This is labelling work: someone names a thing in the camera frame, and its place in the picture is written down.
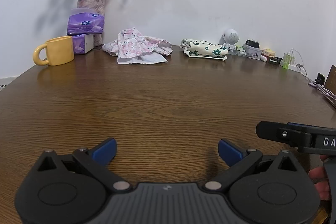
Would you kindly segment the person right hand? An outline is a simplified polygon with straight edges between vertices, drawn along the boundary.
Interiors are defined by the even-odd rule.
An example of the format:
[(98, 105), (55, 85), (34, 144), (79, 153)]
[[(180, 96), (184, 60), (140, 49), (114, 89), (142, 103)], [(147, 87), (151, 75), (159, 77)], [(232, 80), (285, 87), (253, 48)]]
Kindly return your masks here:
[(329, 179), (324, 165), (311, 169), (308, 173), (310, 179), (314, 182), (314, 186), (319, 193), (322, 201), (331, 200), (331, 191), (329, 186)]

